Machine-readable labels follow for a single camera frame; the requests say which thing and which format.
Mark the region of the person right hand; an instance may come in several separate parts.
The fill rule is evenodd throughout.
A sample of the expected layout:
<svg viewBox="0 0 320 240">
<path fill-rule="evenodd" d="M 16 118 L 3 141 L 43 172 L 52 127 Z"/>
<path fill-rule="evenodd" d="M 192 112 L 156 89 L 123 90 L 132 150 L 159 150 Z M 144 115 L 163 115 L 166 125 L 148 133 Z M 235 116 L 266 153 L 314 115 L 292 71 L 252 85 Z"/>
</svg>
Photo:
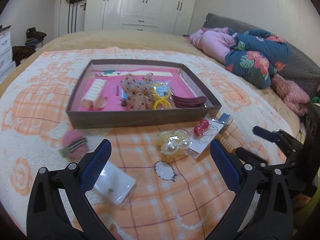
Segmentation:
<svg viewBox="0 0 320 240">
<path fill-rule="evenodd" d="M 293 210 L 299 210 L 306 206 L 311 200 L 311 197 L 308 197 L 305 194 L 299 194 L 296 198 L 292 200 L 292 208 Z"/>
</svg>

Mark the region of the person left hand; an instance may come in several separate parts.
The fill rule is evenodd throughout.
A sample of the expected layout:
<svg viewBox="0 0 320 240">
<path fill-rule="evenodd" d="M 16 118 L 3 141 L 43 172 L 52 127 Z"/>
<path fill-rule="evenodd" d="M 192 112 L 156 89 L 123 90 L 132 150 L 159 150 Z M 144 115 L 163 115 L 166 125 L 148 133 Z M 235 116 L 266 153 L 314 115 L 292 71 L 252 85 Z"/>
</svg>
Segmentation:
<svg viewBox="0 0 320 240">
<path fill-rule="evenodd" d="M 118 233 L 118 229 L 115 224 L 111 224 L 109 227 L 109 231 L 112 233 L 113 237 L 116 240 L 123 240 L 123 237 Z"/>
</svg>

